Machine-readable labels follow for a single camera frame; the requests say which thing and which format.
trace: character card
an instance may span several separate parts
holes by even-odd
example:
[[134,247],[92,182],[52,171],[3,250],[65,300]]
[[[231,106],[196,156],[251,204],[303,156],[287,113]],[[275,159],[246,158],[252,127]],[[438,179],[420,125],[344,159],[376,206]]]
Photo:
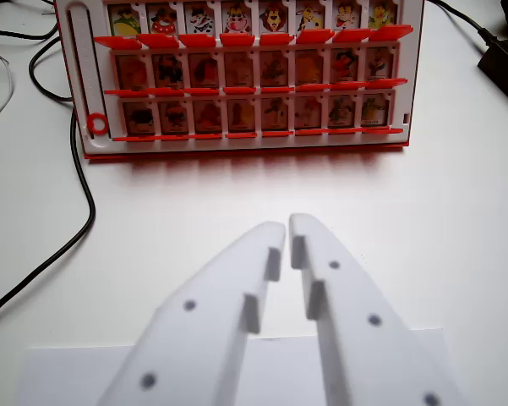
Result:
[[345,30],[359,28],[361,25],[361,6],[354,0],[334,0],[332,2],[332,29]]
[[194,120],[196,133],[220,133],[220,108],[214,100],[194,101]]
[[333,49],[330,52],[330,82],[357,80],[358,56],[351,48]]
[[321,83],[323,81],[323,57],[314,49],[295,52],[295,84]]
[[287,32],[287,8],[281,1],[259,2],[259,32]]
[[254,106],[248,100],[228,100],[227,120],[229,132],[255,131]]
[[287,86],[287,58],[281,51],[262,51],[259,53],[261,87]]
[[226,52],[226,86],[254,86],[254,65],[246,52]]
[[325,8],[317,0],[298,0],[295,14],[297,33],[325,27]]
[[220,86],[218,80],[218,62],[212,59],[209,53],[190,53],[189,56],[189,78],[192,87]]
[[147,87],[146,66],[136,55],[117,55],[117,73],[120,89],[141,91]]
[[388,47],[367,48],[366,80],[389,79],[392,75],[392,53]]
[[144,103],[124,103],[124,121],[128,135],[154,135],[152,110]]
[[355,121],[355,103],[347,95],[332,96],[329,100],[329,127],[352,127]]
[[288,129],[287,104],[282,97],[261,99],[261,128],[263,130]]
[[321,104],[315,97],[295,98],[295,129],[321,127]]
[[131,4],[109,4],[109,25],[113,36],[136,36],[141,33],[139,13]]
[[378,30],[396,24],[397,6],[391,0],[370,0],[369,28]]
[[184,3],[184,18],[188,34],[206,34],[214,36],[214,10],[206,2]]
[[187,134],[188,113],[179,101],[163,101],[158,103],[162,134]]
[[147,3],[146,16],[151,34],[178,34],[177,12],[168,3]]
[[387,125],[389,101],[382,93],[363,95],[363,110],[361,112],[361,125],[382,126]]
[[244,2],[221,2],[223,32],[232,34],[252,33],[252,11]]
[[152,67],[154,68],[154,81],[156,87],[171,87],[182,89],[183,65],[172,53],[152,55]]

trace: white table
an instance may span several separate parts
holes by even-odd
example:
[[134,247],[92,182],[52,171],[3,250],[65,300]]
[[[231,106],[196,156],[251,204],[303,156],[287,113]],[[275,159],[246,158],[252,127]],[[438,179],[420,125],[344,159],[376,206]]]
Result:
[[[504,21],[499,0],[451,3],[494,33]],[[0,29],[52,27],[44,3],[26,4],[0,5]],[[333,227],[410,327],[445,329],[472,404],[508,406],[508,99],[477,68],[475,44],[484,49],[473,28],[426,5],[403,151],[84,162],[96,225],[1,313],[0,405],[14,404],[27,348],[131,344],[153,309],[239,234],[304,211]],[[40,47],[0,37],[16,81],[0,116],[0,297],[88,215],[70,110],[28,77]],[[58,48],[37,74],[68,94]],[[0,64],[0,101],[6,91]],[[263,335],[313,332],[285,260]]]

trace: guess who game board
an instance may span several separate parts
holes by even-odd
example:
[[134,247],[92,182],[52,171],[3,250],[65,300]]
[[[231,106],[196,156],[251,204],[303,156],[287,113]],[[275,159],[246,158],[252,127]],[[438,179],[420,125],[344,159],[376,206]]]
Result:
[[89,158],[409,141],[423,0],[56,8]]

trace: black cable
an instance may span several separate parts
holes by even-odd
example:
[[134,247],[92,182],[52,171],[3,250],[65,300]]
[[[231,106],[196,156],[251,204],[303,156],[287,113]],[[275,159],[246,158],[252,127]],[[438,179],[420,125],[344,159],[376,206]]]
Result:
[[36,75],[34,74],[34,69],[36,67],[37,60],[43,55],[45,52],[49,50],[50,47],[52,47],[54,44],[60,41],[60,37],[56,37],[52,40],[50,40],[45,46],[38,51],[36,55],[30,60],[30,63],[28,64],[28,74],[30,75],[30,78],[32,79],[32,82],[37,87],[37,89],[43,93],[45,96],[53,99],[55,102],[71,102],[73,100],[72,97],[63,97],[56,95],[55,93],[52,93],[51,91],[48,91],[46,88],[44,88],[42,85],[40,85],[40,82],[37,81]]
[[481,25],[477,24],[473,19],[470,19],[467,15],[464,13],[458,11],[457,9],[451,7],[449,4],[442,0],[429,0],[429,2],[436,4],[437,6],[440,6],[447,10],[449,13],[454,14],[456,17],[459,17],[466,21],[468,24],[470,24],[473,28],[477,30],[477,33],[481,36],[481,38],[484,39],[484,41],[487,43],[487,45],[490,47],[493,43],[498,42],[498,38],[496,36],[493,36],[486,28],[483,28]]
[[94,221],[96,219],[96,204],[94,203],[94,198],[92,197],[92,193],[90,192],[90,188],[86,183],[85,174],[83,173],[83,168],[81,167],[81,162],[79,159],[79,153],[77,152],[77,134],[76,134],[76,118],[75,118],[75,109],[71,114],[71,122],[69,125],[69,145],[71,147],[71,153],[74,159],[75,171],[77,171],[77,176],[79,177],[79,181],[85,192],[86,200],[88,201],[88,206],[90,208],[90,213],[88,219],[86,220],[85,225],[57,252],[51,255],[45,262],[39,265],[34,271],[32,271],[25,279],[23,279],[17,286],[11,289],[5,296],[0,299],[0,309],[12,298],[14,298],[19,292],[21,292],[30,282],[36,279],[43,271],[45,271],[54,261],[64,255],[71,247],[75,245],[92,227]]
[[0,30],[0,36],[12,36],[13,38],[21,38],[23,40],[41,41],[41,40],[48,40],[57,31],[58,31],[58,23],[56,23],[54,25],[54,27],[52,27],[52,29],[49,32],[47,32],[46,34],[42,34],[40,36],[33,36],[31,34],[21,34],[19,32],[1,31],[1,30]]

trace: red circle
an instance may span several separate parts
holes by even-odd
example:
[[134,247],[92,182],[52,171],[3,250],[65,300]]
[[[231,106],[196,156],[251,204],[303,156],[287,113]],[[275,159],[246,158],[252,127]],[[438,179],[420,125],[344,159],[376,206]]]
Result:
[[[103,121],[103,129],[96,129],[96,127],[94,127],[95,119],[100,119]],[[88,125],[88,129],[93,134],[101,135],[109,132],[109,122],[107,121],[107,117],[105,117],[105,115],[101,114],[100,112],[93,112],[90,116],[88,116],[88,122],[86,125]]]

